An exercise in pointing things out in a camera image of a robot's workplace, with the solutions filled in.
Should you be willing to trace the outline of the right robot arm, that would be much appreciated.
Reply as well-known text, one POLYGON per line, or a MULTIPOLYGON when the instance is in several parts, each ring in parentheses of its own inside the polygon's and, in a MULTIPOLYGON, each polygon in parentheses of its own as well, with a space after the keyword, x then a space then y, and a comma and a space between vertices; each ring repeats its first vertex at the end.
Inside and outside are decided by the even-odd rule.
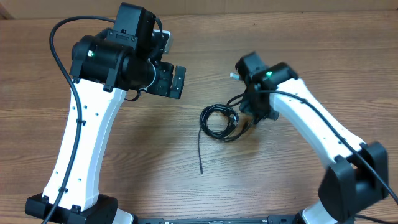
POLYGON ((290 66, 269 67, 252 52, 235 68, 246 85, 241 112, 255 123, 286 118, 326 170, 318 202, 298 212, 292 223, 353 223, 359 212, 390 195, 386 149, 379 142, 365 143, 340 124, 290 66))

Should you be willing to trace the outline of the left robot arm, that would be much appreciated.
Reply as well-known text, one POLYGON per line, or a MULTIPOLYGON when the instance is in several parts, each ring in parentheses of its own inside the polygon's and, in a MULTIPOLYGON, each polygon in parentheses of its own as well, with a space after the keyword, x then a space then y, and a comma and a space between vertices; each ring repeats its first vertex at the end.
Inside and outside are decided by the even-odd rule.
POLYGON ((106 145, 128 91, 179 99, 186 69, 163 62, 171 33, 147 9, 122 3, 113 27, 82 37, 63 70, 70 109, 60 152, 43 191, 29 197, 27 215, 44 223, 132 224, 136 217, 99 192, 106 145))

